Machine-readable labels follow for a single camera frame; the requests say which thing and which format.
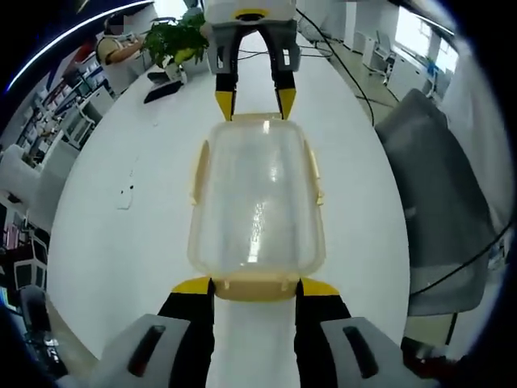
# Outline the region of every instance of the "window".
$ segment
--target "window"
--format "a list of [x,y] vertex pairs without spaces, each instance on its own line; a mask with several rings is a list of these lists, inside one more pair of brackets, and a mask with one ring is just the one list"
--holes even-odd
[[451,47],[449,43],[442,39],[442,41],[439,44],[438,57],[436,58],[436,66],[443,72],[450,70],[454,73],[457,61],[458,53]]
[[431,28],[406,8],[399,7],[395,41],[406,49],[425,57],[429,52]]

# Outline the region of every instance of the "green plant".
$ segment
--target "green plant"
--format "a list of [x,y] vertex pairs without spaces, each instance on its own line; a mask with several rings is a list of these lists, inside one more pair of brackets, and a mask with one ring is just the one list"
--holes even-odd
[[178,24],[154,24],[144,41],[153,62],[164,68],[170,61],[176,65],[195,57],[195,63],[203,60],[208,41],[200,33],[204,25],[203,14],[183,19]]

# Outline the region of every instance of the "potted plant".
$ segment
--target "potted plant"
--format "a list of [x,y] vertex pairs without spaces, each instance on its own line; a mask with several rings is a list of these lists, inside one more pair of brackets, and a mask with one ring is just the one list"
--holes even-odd
[[144,48],[149,50],[153,62],[164,69],[171,80],[178,77],[180,65],[187,74],[208,69],[204,61],[208,41],[200,33],[203,25],[204,15],[201,13],[177,24],[157,23],[151,27]]

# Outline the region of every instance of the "gray chair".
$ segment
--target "gray chair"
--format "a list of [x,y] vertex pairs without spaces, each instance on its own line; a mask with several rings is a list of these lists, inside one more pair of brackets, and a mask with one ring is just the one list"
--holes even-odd
[[[414,293],[471,259],[496,233],[469,160],[448,130],[445,115],[422,92],[410,91],[376,132],[406,214]],[[488,253],[411,297],[409,315],[475,308],[485,290],[487,267]]]

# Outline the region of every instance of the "transparent plastic box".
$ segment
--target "transparent plastic box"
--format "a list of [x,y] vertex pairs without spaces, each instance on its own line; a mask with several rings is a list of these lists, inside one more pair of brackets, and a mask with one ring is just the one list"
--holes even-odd
[[316,271],[325,257],[318,178],[296,124],[219,124],[195,171],[189,260],[226,282],[297,281]]

